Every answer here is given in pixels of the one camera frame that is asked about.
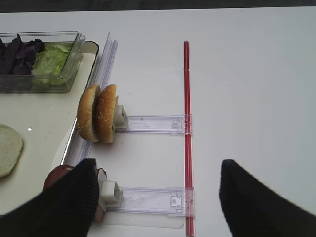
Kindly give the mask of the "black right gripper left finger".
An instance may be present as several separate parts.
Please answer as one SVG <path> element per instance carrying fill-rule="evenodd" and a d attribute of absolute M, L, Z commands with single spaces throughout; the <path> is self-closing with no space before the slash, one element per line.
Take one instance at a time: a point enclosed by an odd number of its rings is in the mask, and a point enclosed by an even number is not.
<path fill-rule="evenodd" d="M 2 237 L 85 237 L 98 206 L 96 161 L 85 159 L 48 189 L 0 218 Z"/>

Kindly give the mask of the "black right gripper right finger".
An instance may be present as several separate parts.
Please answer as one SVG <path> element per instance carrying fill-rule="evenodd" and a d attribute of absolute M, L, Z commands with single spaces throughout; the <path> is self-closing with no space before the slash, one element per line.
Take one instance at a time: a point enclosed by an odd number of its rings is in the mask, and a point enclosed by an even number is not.
<path fill-rule="evenodd" d="M 314 237 L 315 215 L 265 186 L 234 160 L 221 165 L 219 199 L 234 237 Z"/>

